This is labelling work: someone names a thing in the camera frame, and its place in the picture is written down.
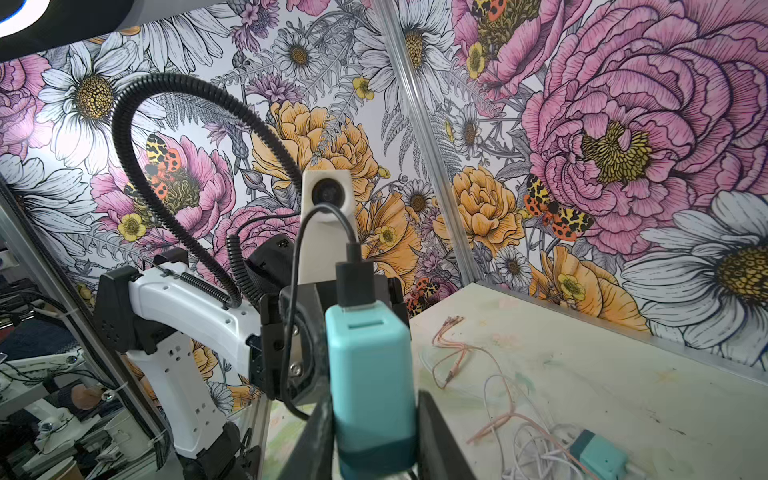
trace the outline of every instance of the turquoise power adapter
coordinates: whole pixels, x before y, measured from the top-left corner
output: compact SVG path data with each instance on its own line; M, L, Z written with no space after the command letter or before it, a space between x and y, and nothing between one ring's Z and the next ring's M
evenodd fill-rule
M371 262L338 263L336 282L326 337L341 474L402 472L415 463L417 445L410 332L376 300Z
M584 430L571 445L573 455L600 480L621 480L627 474L627 454L605 437Z

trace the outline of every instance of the table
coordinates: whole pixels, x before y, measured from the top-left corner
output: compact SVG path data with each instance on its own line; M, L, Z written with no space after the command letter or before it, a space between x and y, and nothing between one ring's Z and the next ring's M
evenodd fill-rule
M488 421L482 386L495 368L484 355L471 354L445 390L430 373L449 353L433 347L432 337L446 317L455 315L465 320L446 338L492 352L548 422L573 423L603 435L653 478L766 477L764 373L472 284L414 317L411 332L415 381L435 398L478 480L500 478L501 459L491 435L465 444ZM446 362L440 381L451 364ZM505 409L501 392L501 383L488 387L493 412ZM282 404L272 409L265 479L278 476L303 428ZM514 430L512 423L499 430L508 458Z

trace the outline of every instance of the teal charger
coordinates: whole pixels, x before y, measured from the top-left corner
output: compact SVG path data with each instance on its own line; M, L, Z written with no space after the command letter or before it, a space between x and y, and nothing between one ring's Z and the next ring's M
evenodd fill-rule
M326 311L339 466L346 480L411 468L416 403L410 332L384 303Z

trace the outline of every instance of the white cable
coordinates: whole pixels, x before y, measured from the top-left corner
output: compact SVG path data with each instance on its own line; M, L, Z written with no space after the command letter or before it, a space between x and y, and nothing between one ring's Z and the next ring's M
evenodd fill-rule
M485 413L488 414L488 421L491 423L491 431L493 432L494 437L496 437L496 442L498 443L498 450L501 453L502 479L504 480L554 480L554 473L557 470L556 468L557 465L565 464L568 467L569 479L573 478L574 477L573 474L575 473L576 474L575 478L577 478L578 480L584 480L584 475L582 474L581 470L579 470L576 467L576 465L573 465L570 462L570 460L568 460L568 457L565 455L565 453L559 447L557 447L548 439L546 439L539 431L535 430L533 425L531 425L528 422L522 424L518 428L517 432L514 435L514 438L512 439L512 458L515 461L515 467L507 470L506 461L504 457L504 448L502 447L502 441L499 438L498 432L496 431L496 428L493 425L493 418L491 416L491 411L488 409L488 393L487 393L488 382L494 377L502 378L502 380L505 382L507 386L511 385L512 388L519 395L521 395L526 400L528 400L528 403L531 405L534 412L538 416L538 419L540 420L539 426L541 426L545 432L549 434L551 434L551 432L546 425L544 416L538 411L538 409L536 409L536 405L517 386L514 380L500 373L496 373L494 375L489 376L485 380L485 383L483 383L483 406L485 407ZM556 429L564 428L564 427L573 427L573 426L558 424L555 427L553 427L552 431ZM526 432L531 436L531 438L522 445L520 445L521 442L518 442L518 437L520 436L521 432ZM533 475L528 476L523 471L523 467L526 467L527 465L530 465L533 463L536 464L536 472L538 473L538 476L533 476Z

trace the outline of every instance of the screw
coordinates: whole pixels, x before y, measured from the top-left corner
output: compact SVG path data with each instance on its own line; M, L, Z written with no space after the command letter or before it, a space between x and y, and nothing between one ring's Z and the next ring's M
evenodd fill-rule
M303 372L303 371L304 371L304 368L302 368L300 362L291 363L291 366L290 366L290 375L291 376L300 376L301 372Z

